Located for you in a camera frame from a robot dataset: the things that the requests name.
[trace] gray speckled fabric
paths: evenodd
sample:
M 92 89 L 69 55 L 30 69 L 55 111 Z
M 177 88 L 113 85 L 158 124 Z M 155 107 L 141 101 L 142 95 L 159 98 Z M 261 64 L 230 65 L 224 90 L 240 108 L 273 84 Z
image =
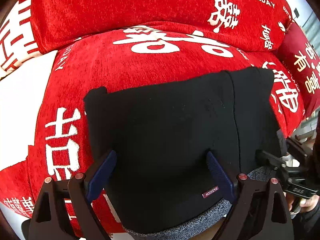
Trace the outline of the gray speckled fabric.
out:
M 275 176 L 275 171 L 264 166 L 251 171 L 248 176 L 251 179 L 268 181 Z M 135 240 L 187 240 L 213 226 L 229 212 L 230 208 L 230 202 L 222 199 L 198 217 L 177 227 L 152 234 L 139 234 L 127 229 L 126 231 Z

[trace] red fabric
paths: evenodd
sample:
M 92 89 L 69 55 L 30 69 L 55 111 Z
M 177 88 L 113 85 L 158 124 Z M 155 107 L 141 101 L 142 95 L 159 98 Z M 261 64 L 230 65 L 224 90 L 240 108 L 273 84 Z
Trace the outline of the red fabric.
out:
M 277 57 L 290 71 L 304 101 L 306 117 L 320 106 L 320 61 L 300 27 L 293 22 Z
M 303 99 L 288 70 L 271 52 L 247 52 L 257 67 L 273 69 L 274 85 L 269 98 L 284 136 L 290 136 L 304 115 Z
M 0 171 L 0 201 L 17 214 L 31 218 L 35 199 L 27 160 Z
M 291 19 L 285 0 L 226 0 L 223 3 L 232 3 L 225 16 L 230 16 L 228 23 L 232 17 L 238 23 L 233 27 L 222 25 L 218 33 L 213 30 L 221 22 L 214 26 L 208 22 L 211 14 L 218 11 L 215 0 L 31 0 L 31 25 L 42 53 L 86 34 L 143 23 L 171 32 L 192 34 L 197 29 L 206 37 L 248 51 L 271 49 L 265 48 L 265 41 L 260 38 L 264 38 L 263 25 L 270 29 L 272 49 L 280 46 L 284 32 L 278 23 L 286 28 Z

